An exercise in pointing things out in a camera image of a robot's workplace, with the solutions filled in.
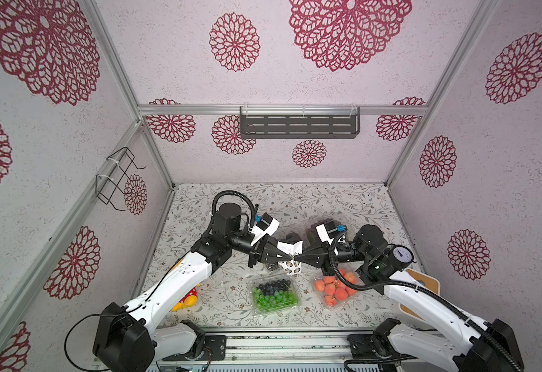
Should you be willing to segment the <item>white sticker label sheet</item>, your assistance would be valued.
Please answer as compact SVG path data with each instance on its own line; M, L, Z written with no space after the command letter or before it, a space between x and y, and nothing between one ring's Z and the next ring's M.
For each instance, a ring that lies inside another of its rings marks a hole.
M278 263L285 274L289 276L300 274L301 263L297 262L295 257L303 252L303 245L304 242L302 240L297 241L296 243L285 243L281 241L277 243L277 248L289 257L289 260L283 260Z

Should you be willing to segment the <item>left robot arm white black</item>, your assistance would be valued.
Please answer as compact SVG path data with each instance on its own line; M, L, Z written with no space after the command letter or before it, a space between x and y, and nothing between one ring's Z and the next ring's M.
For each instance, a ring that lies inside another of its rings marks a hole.
M205 332L193 322L160 328L180 301L209 279L233 252L257 263L290 261L302 243L285 243L273 237L279 223L268 214L257 216L254 205L245 227L241 206L213 205L205 232L156 285L125 305L111 303L100 314L93 354L111 371L145 371L168 357L196 359L204 353Z

